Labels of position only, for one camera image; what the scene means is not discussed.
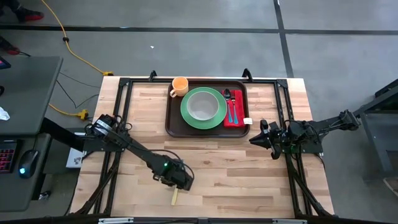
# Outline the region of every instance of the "desk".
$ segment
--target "desk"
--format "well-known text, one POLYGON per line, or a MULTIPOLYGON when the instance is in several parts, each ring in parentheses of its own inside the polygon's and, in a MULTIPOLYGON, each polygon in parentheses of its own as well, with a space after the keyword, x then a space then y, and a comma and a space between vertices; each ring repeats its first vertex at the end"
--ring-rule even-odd
MULTIPOLYGON (((118 83, 119 77, 104 77, 94 120, 101 114, 113 113, 118 83)), ((295 119, 311 120, 303 79, 288 79, 288 84, 295 119)), ((174 189, 152 180, 152 173, 144 162, 126 151, 122 154, 119 166, 111 215, 294 217, 284 157, 272 160, 270 150, 249 143, 249 138, 259 133, 261 119, 268 122, 278 119, 273 86, 246 85, 249 113, 254 124, 246 137, 237 139, 178 139, 169 136, 165 131, 164 121, 168 86, 166 83, 135 83, 127 121, 132 124, 130 134, 135 140, 148 149, 176 152, 193 168, 195 181, 191 191, 180 191, 176 205, 171 206, 174 189)), ((71 212, 81 208, 97 187, 103 157, 103 152, 94 152, 84 160, 71 212)), ((313 155, 304 154, 303 163, 309 189, 323 207, 333 213, 321 162, 313 155)), ((105 189, 102 209, 107 191, 105 189)), ((298 195, 303 210, 302 194, 299 190, 298 195)))
POLYGON ((60 57, 10 57, 11 68, 0 70, 5 87, 0 106, 10 119, 0 121, 1 136, 28 136, 39 132, 55 81, 60 57))

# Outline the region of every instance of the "computer mouse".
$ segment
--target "computer mouse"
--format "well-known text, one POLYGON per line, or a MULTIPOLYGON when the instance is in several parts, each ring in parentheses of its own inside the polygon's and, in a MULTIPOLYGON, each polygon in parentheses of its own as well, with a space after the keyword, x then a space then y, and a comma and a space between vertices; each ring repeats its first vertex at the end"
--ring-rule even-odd
POLYGON ((37 159, 39 152, 36 150, 28 150, 19 159, 18 173, 19 177, 28 179, 33 176, 36 170, 37 159))

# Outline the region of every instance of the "spoon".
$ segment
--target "spoon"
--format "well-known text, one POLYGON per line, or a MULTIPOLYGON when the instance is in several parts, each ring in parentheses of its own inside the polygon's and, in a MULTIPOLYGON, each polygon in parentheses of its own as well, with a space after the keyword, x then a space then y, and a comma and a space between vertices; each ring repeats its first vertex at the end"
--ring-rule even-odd
POLYGON ((231 112, 229 110, 229 104, 228 104, 228 100, 231 99, 231 91, 229 89, 225 89, 224 90, 224 98, 226 100, 226 108, 227 108, 227 113, 228 113, 228 122, 232 123, 232 116, 231 116, 231 112))

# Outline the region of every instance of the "gray floor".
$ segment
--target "gray floor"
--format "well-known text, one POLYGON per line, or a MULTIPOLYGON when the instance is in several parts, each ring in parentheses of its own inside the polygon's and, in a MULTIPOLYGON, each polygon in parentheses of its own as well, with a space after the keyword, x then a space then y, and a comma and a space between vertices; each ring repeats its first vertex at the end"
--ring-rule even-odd
MULTIPOLYGON (((46 13, 39 24, 56 24, 40 1, 21 2, 46 13)), ((47 2, 61 21, 71 26, 277 28, 272 0, 47 2)), ((280 7, 286 29, 398 29, 395 0, 280 0, 280 7)), ((7 13, 0 22, 14 23, 15 18, 7 13)), ((29 54, 60 55, 64 58, 63 73, 92 85, 101 84, 101 74, 68 53, 61 32, 2 30, 1 35, 29 54)), ((148 75, 154 69, 165 76, 238 77, 247 67, 255 77, 287 76, 278 34, 68 32, 68 36, 78 55, 117 75, 148 75)), ((314 119, 355 110, 398 78, 398 35, 288 35, 287 44, 294 77, 305 79, 314 119)), ((99 91, 61 75, 58 80, 77 103, 99 91)), ((52 103, 63 110, 78 111, 59 87, 52 103)), ((88 108, 93 114, 95 104, 93 99, 80 109, 88 108)), ((65 127, 85 125, 51 109, 47 117, 65 127)), ((382 182, 362 181, 363 175, 379 168, 364 131, 335 131, 323 145, 336 214, 398 223, 398 197, 382 182)), ((0 219, 63 215, 76 175, 53 176, 48 183, 54 193, 48 202, 35 203, 24 213, 0 213, 0 219)))

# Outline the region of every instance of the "white bowl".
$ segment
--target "white bowl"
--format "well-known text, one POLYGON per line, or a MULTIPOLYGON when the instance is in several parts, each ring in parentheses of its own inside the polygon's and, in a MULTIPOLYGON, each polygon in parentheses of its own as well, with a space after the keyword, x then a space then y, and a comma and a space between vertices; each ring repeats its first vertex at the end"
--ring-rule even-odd
POLYGON ((194 93, 187 102, 188 113, 199 121, 207 121, 218 112, 217 98, 206 91, 194 93))

